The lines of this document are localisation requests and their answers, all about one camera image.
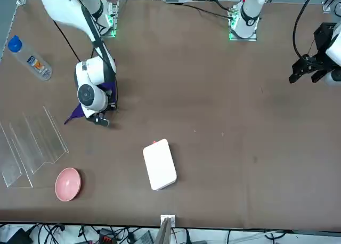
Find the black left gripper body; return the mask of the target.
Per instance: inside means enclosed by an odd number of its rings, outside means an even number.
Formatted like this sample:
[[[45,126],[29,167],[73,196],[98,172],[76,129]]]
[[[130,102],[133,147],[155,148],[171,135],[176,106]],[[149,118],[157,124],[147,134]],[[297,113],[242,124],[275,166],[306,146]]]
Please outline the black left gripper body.
[[[324,69],[334,69],[336,64],[326,55],[326,50],[332,40],[335,22],[323,22],[314,32],[317,53],[314,55],[315,63]]]

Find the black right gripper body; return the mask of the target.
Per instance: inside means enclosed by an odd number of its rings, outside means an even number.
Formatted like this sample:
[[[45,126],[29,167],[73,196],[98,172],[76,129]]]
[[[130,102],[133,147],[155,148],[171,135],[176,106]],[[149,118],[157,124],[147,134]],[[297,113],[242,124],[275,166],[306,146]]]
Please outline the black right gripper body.
[[[106,91],[108,97],[108,107],[116,107],[117,106],[117,98],[115,91]]]

